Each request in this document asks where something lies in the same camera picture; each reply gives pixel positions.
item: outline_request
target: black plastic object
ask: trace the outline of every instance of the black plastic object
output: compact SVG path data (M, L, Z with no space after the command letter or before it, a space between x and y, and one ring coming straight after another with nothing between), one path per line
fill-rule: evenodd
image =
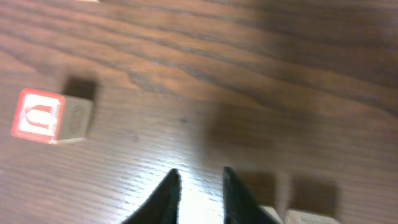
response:
M172 169L141 208L123 224L176 224L181 180Z
M225 224L279 224L259 207L230 167L224 167L223 196Z

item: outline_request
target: dark wood surface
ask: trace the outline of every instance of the dark wood surface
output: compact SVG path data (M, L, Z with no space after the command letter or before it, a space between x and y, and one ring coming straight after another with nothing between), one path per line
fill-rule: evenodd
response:
M279 214L398 220L398 2L0 0L0 223L120 223L171 168L222 223L231 166ZM87 139L10 136L19 92L95 101Z

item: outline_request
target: table surface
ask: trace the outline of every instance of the table surface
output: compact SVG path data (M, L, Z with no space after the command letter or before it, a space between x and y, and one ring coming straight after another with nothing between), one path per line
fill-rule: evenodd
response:
M398 220L398 2L0 0L0 222L120 223L164 175L222 223L263 205ZM19 92L90 98L87 139L10 136Z

